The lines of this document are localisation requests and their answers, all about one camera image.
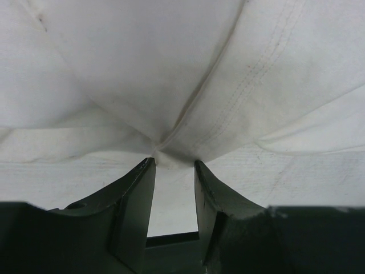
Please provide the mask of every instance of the white fabric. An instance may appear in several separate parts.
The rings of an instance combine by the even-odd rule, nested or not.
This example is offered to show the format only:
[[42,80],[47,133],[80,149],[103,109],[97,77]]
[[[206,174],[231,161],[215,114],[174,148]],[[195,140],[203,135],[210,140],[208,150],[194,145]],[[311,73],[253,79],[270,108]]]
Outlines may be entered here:
[[[3,161],[112,149],[122,131],[145,148],[150,140],[162,164],[253,142],[292,154],[365,144],[363,1],[1,6],[0,125],[68,129],[3,130]],[[36,156],[34,138],[43,143]]]
[[263,206],[363,205],[364,12],[0,0],[0,200],[64,207],[153,155],[180,169],[157,170],[150,235],[196,229],[195,159]]

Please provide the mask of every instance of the stitching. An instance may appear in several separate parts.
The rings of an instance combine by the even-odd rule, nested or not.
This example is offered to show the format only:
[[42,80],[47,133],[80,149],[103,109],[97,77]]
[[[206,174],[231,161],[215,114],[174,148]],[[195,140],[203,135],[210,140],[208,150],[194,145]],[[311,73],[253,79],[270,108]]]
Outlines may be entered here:
[[[284,7],[283,7],[283,9],[282,9],[282,11],[281,11],[281,13],[280,13],[280,15],[279,15],[279,17],[278,17],[278,20],[277,20],[277,23],[276,23],[276,26],[275,26],[275,29],[274,29],[274,31],[273,31],[273,33],[272,33],[272,35],[271,35],[271,38],[270,38],[270,42],[267,44],[267,47],[265,48],[265,51],[263,52],[263,54],[260,56],[260,58],[259,58],[259,60],[257,61],[257,63],[254,65],[254,67],[246,74],[246,77],[244,77],[244,79],[238,84],[238,86],[237,86],[237,88],[236,88],[236,90],[234,91],[234,93],[233,93],[233,95],[230,97],[230,99],[228,100],[228,102],[227,102],[227,104],[225,105],[225,107],[222,109],[222,111],[221,111],[221,113],[220,113],[220,115],[219,115],[219,117],[218,117],[218,119],[216,120],[216,122],[214,123],[214,125],[213,125],[213,127],[211,127],[210,128],[210,130],[204,135],[204,136],[202,136],[201,138],[199,138],[198,139],[198,141],[196,141],[196,143],[191,147],[191,149],[192,150],[195,150],[196,148],[198,148],[203,142],[205,142],[206,140],[209,140],[209,138],[211,138],[212,137],[212,135],[211,135],[211,133],[212,132],[214,132],[214,134],[216,133],[216,132],[218,132],[219,131],[219,129],[222,127],[222,125],[223,125],[223,123],[224,123],[224,121],[225,121],[225,118],[226,117],[224,117],[224,112],[227,110],[227,108],[228,108],[228,106],[230,106],[231,105],[231,103],[232,103],[232,100],[233,100],[233,98],[235,97],[235,95],[237,94],[237,92],[238,92],[238,90],[240,89],[240,87],[242,86],[242,84],[244,83],[244,81],[251,75],[251,73],[256,69],[256,67],[259,65],[259,63],[261,62],[261,60],[263,60],[264,59],[264,56],[265,56],[265,54],[266,54],[266,52],[269,50],[269,48],[270,48],[270,45],[271,45],[271,43],[273,42],[273,40],[274,40],[274,36],[275,36],[275,33],[276,33],[276,31],[277,31],[277,28],[278,28],[278,26],[279,26],[279,22],[280,22],[280,19],[281,19],[281,16],[282,16],[282,14],[284,13],[284,11],[286,10],[286,7],[287,7],[287,4],[288,4],[288,2],[289,2],[289,0],[287,0],[286,1],[286,3],[285,3],[285,5],[284,5]],[[264,69],[264,67],[265,67],[265,64],[268,62],[268,60],[266,61],[266,62],[264,62],[264,64],[263,64],[263,67],[262,67],[262,69]],[[262,71],[262,69],[260,69],[253,77],[255,77],[258,73],[260,73],[261,71]],[[223,118],[223,123],[219,126],[219,128],[217,128],[217,126],[218,126],[218,123],[220,122],[220,120],[221,120],[221,118]]]
[[[294,23],[294,26],[292,27],[292,29],[290,30],[290,33],[289,33],[289,36],[288,36],[288,39],[286,40],[286,42],[285,42],[285,45],[284,45],[284,48],[282,49],[282,51],[281,51],[281,53],[275,58],[275,60],[272,62],[272,64],[267,68],[267,70],[264,72],[264,74],[259,78],[259,80],[258,81],[260,81],[266,74],[267,74],[267,72],[269,72],[269,70],[272,68],[272,66],[275,64],[275,62],[280,58],[280,56],[283,54],[283,52],[284,52],[284,50],[285,50],[285,48],[286,48],[286,46],[287,46],[287,44],[288,44],[288,41],[290,40],[290,37],[291,37],[291,35],[292,35],[292,33],[293,33],[293,30],[295,29],[295,26],[297,25],[297,22],[298,22],[298,19],[299,19],[299,17],[302,15],[302,13],[303,13],[303,11],[304,11],[304,6],[305,6],[305,4],[306,4],[306,2],[307,2],[307,0],[304,2],[304,4],[302,5],[302,7],[301,7],[301,12],[299,13],[299,16],[297,16],[297,19],[296,19],[296,21],[295,21],[295,23]],[[219,136],[221,136],[224,132],[225,132],[225,130],[230,126],[230,124],[231,124],[231,122],[232,122],[232,120],[233,120],[233,118],[235,117],[235,115],[236,115],[236,113],[238,112],[238,110],[240,110],[240,107],[242,106],[242,104],[246,101],[246,99],[248,98],[248,96],[252,93],[252,91],[254,90],[254,86],[252,86],[252,88],[250,89],[250,91],[248,92],[248,94],[247,94],[247,96],[245,97],[245,99],[244,100],[242,100],[242,102],[239,104],[239,106],[238,106],[238,108],[235,110],[235,112],[234,112],[234,114],[231,116],[231,118],[230,118],[230,120],[229,120],[229,122],[226,124],[226,126],[223,128],[223,130],[221,130],[221,132],[218,134],[218,135],[216,135],[216,136],[214,136],[213,137],[213,135],[211,136],[211,138],[209,139],[207,139],[207,141],[209,141],[209,143],[207,143],[207,144],[205,144],[204,146],[207,146],[208,144],[210,144],[212,141],[214,141],[215,139],[217,139]]]
[[219,56],[216,59],[215,64],[212,66],[212,68],[210,69],[209,74],[205,77],[205,80],[203,81],[200,90],[197,92],[197,94],[195,95],[194,99],[192,100],[191,104],[186,108],[185,113],[180,114],[179,118],[180,120],[175,124],[173,131],[159,144],[155,145],[154,149],[153,149],[153,153],[155,153],[158,150],[162,150],[163,148],[165,148],[166,146],[168,146],[173,140],[175,140],[177,138],[177,134],[180,133],[184,128],[181,126],[183,123],[187,123],[187,119],[190,116],[189,114],[191,114],[192,109],[194,104],[197,101],[197,98],[199,98],[199,96],[204,92],[204,88],[206,83],[210,80],[213,72],[216,70],[216,67],[219,65],[222,56],[224,56],[226,49],[229,46],[229,43],[232,39],[232,36],[234,35],[236,28],[237,28],[237,24],[240,20],[243,8],[244,8],[244,4],[245,4],[246,0],[242,0],[241,4],[240,4],[240,9],[239,12],[237,13],[236,19],[234,21],[234,24],[231,28],[231,30],[229,31],[229,35],[227,37],[226,43],[224,44],[222,51],[220,52]]

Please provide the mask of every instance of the stitched seam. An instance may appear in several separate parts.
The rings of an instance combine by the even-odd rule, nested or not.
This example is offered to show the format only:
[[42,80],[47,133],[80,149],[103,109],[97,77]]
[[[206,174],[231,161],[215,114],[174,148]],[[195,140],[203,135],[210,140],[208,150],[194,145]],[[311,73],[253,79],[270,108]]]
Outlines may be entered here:
[[187,119],[190,117],[190,114],[192,112],[193,106],[196,103],[197,98],[200,97],[200,95],[204,92],[205,90],[205,85],[208,81],[210,81],[213,72],[216,70],[216,67],[219,65],[219,63],[221,62],[221,58],[224,56],[224,54],[227,51],[227,48],[229,46],[229,43],[232,39],[232,36],[234,35],[234,33],[236,32],[236,28],[238,25],[238,22],[241,18],[242,15],[242,11],[244,8],[244,4],[245,4],[246,0],[243,0],[240,6],[240,12],[237,14],[237,19],[234,22],[234,26],[232,26],[232,30],[230,31],[229,37],[227,38],[227,41],[221,51],[220,56],[217,57],[216,59],[216,63],[213,65],[212,69],[210,70],[209,74],[206,76],[206,79],[204,80],[199,92],[195,95],[195,98],[193,99],[193,101],[191,102],[190,106],[186,109],[185,113],[183,113],[182,115],[180,114],[180,116],[182,116],[182,118],[180,118],[180,121],[178,122],[177,125],[175,125],[173,131],[171,134],[169,134],[161,143],[156,144],[154,149],[153,149],[153,153],[155,153],[158,150],[162,150],[163,148],[165,148],[166,146],[168,146],[172,141],[174,141],[177,138],[177,134],[180,133],[181,131],[183,131],[183,127],[181,126],[183,123],[187,123]]
[[[275,37],[275,33],[277,32],[277,29],[278,29],[278,26],[279,26],[279,22],[280,22],[280,19],[282,17],[282,14],[284,13],[284,11],[286,10],[287,8],[287,4],[288,4],[289,0],[286,1],[279,17],[278,17],[278,20],[277,20],[277,23],[275,25],[275,28],[274,28],[274,31],[271,35],[271,38],[270,38],[270,42],[267,44],[266,48],[265,48],[265,51],[263,52],[263,54],[260,56],[259,60],[257,61],[257,63],[253,66],[253,68],[246,74],[246,76],[244,77],[244,79],[238,84],[236,90],[234,91],[233,95],[230,97],[230,99],[228,100],[227,104],[225,105],[225,107],[222,109],[218,119],[216,120],[216,122],[214,123],[213,127],[210,128],[210,130],[202,137],[200,137],[198,139],[198,141],[195,142],[195,144],[191,147],[191,149],[194,151],[196,150],[197,148],[199,149],[199,146],[205,142],[206,140],[209,140],[210,137],[212,137],[216,132],[219,131],[219,129],[222,127],[222,125],[224,124],[224,121],[226,119],[227,116],[224,116],[224,112],[226,112],[227,108],[231,105],[232,101],[233,101],[233,98],[236,96],[238,90],[240,89],[240,87],[242,86],[242,84],[246,81],[246,79],[251,76],[252,72],[256,69],[256,67],[260,64],[261,60],[264,59],[264,57],[266,56],[266,53],[269,51],[270,49],[270,45],[271,43],[273,42],[274,40],[274,37]],[[269,60],[265,60],[263,62],[263,67],[253,76],[253,78],[258,74],[260,73],[260,71],[265,67],[265,64],[268,62]]]
[[[282,51],[281,51],[281,53],[279,53],[278,54],[278,56],[275,58],[275,60],[272,62],[272,64],[266,69],[266,71],[264,72],[264,74],[259,78],[259,80],[258,80],[258,82],[270,71],[270,69],[274,66],[274,64],[276,63],[276,61],[280,58],[280,56],[283,54],[283,52],[284,52],[284,50],[285,50],[285,48],[286,48],[286,46],[287,46],[287,44],[288,44],[288,41],[290,40],[290,37],[291,37],[291,35],[292,35],[292,33],[293,33],[293,30],[295,29],[295,26],[297,25],[297,22],[298,22],[298,20],[299,20],[299,18],[300,18],[300,16],[302,15],[302,13],[303,13],[303,11],[304,11],[304,5],[305,5],[305,3],[306,3],[306,1],[304,2],[304,4],[302,5],[302,7],[301,7],[301,11],[300,11],[300,13],[299,13],[299,15],[297,16],[297,18],[296,18],[296,20],[295,20],[295,23],[294,23],[294,25],[293,25],[293,27],[291,28],[291,30],[290,30],[290,34],[289,34],[289,36],[288,36],[288,38],[287,38],[287,40],[286,40],[286,42],[285,42],[285,45],[284,45],[284,48],[282,49]],[[224,132],[225,132],[225,130],[230,126],[230,124],[232,123],[232,121],[233,121],[233,119],[234,119],[234,117],[235,117],[235,115],[238,113],[238,111],[240,110],[240,108],[241,108],[241,106],[242,106],[242,104],[244,103],[244,102],[246,102],[247,101],[247,98],[252,94],[252,91],[254,90],[254,85],[252,85],[251,86],[251,89],[249,90],[249,92],[247,93],[247,95],[246,95],[246,97],[241,101],[241,103],[238,105],[238,107],[236,108],[236,110],[235,110],[235,112],[233,113],[233,115],[230,117],[230,120],[228,121],[228,123],[226,124],[226,126],[222,129],[222,127],[223,127],[223,124],[221,125],[221,127],[218,129],[218,130],[220,130],[220,129],[222,129],[221,131],[220,131],[220,133],[218,134],[218,135],[216,135],[216,136],[214,136],[214,134],[216,134],[218,131],[216,131],[213,135],[211,135],[210,136],[210,138],[208,138],[206,141],[207,141],[207,143],[205,143],[204,145],[202,145],[202,146],[200,146],[199,148],[198,148],[198,150],[197,150],[197,152],[200,152],[201,151],[201,149],[203,148],[203,147],[206,147],[207,145],[209,145],[212,141],[214,141],[214,140],[216,140],[219,136],[221,136]]]

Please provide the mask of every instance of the small hole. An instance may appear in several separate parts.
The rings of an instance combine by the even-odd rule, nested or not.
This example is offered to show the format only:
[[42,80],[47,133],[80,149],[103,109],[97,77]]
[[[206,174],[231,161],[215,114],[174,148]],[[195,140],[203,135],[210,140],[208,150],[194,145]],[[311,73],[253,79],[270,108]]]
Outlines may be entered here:
[[73,203],[67,206],[65,209],[79,209],[86,206],[86,203]]

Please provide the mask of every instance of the white cloth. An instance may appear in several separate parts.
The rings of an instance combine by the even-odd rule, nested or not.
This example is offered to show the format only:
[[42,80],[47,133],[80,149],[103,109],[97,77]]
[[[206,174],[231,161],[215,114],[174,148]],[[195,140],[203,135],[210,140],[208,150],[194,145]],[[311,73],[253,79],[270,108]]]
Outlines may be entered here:
[[[150,140],[169,164],[253,142],[292,154],[365,144],[363,1],[1,6],[0,125],[14,140],[3,144],[3,161],[110,149],[124,131]],[[45,132],[34,157],[27,147]],[[27,156],[18,158],[9,151],[20,139]]]
[[363,205],[364,12],[0,0],[0,199],[64,207],[153,155],[180,169],[158,169],[152,236],[196,229],[195,159],[263,206]]

